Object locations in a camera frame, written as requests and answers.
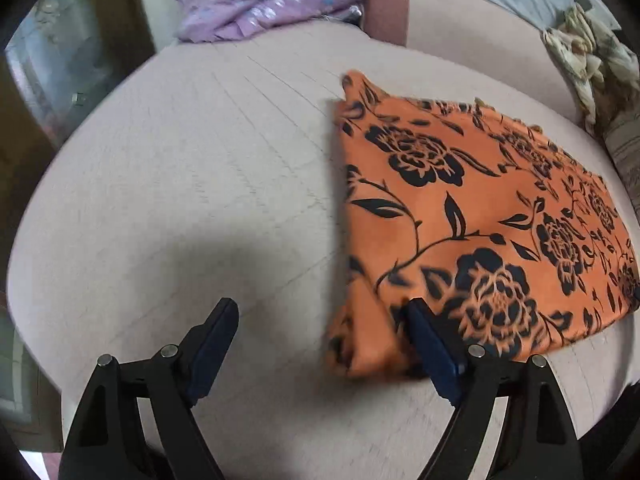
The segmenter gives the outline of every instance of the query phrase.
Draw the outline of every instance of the orange floral fabric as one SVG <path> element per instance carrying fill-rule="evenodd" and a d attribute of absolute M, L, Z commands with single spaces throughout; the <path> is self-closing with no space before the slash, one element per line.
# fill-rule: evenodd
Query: orange floral fabric
<path fill-rule="evenodd" d="M 481 102 L 390 96 L 359 72 L 342 86 L 350 282 L 329 330 L 338 370 L 410 370 L 411 298 L 515 360 L 636 307 L 634 252 L 603 179 L 539 127 Z"/>

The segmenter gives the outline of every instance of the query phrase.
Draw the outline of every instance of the crumpled beige cloth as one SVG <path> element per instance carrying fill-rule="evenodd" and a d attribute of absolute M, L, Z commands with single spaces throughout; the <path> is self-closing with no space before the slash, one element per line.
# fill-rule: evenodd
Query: crumpled beige cloth
<path fill-rule="evenodd" d="M 601 136 L 618 113 L 638 102 L 638 57 L 600 20 L 573 4 L 564 23 L 542 40 L 574 84 L 584 111 L 584 129 Z"/>

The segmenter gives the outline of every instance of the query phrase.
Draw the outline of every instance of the silver object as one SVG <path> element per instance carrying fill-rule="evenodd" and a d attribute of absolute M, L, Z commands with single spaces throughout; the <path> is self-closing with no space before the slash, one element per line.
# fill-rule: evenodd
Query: silver object
<path fill-rule="evenodd" d="M 469 355 L 473 357 L 483 357 L 486 351 L 480 345 L 471 345 L 468 349 Z"/>
<path fill-rule="evenodd" d="M 106 365 L 111 363 L 111 361 L 113 361 L 113 356 L 111 354 L 102 354 L 98 357 L 98 366 L 104 368 Z"/>
<path fill-rule="evenodd" d="M 176 345 L 165 345 L 160 351 L 162 357 L 174 357 L 178 353 L 178 347 Z"/>
<path fill-rule="evenodd" d="M 542 357 L 542 355 L 534 355 L 531 358 L 531 362 L 535 364 L 538 368 L 544 368 L 546 366 L 546 359 Z"/>

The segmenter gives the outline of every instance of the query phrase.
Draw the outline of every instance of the beige surface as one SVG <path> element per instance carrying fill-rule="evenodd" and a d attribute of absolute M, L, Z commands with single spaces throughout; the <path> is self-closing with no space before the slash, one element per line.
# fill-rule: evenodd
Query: beige surface
<path fill-rule="evenodd" d="M 640 247 L 632 205 L 597 144 L 486 76 L 325 22 L 245 43 L 171 46 L 73 135 L 18 232 L 10 306 L 68 402 L 98 355 L 146 358 L 231 296 L 240 328 L 194 409 L 230 478 L 418 476 L 452 413 L 431 383 L 346 383 L 320 363 L 346 276 L 329 115 L 349 68 L 389 92 L 480 96 L 542 125 L 603 174 Z M 551 355 L 578 434 L 639 377 L 636 319 Z M 482 455 L 473 478 L 491 458 Z"/>
<path fill-rule="evenodd" d="M 410 0 L 406 46 L 487 74 L 574 123 L 582 113 L 540 32 L 486 0 Z"/>

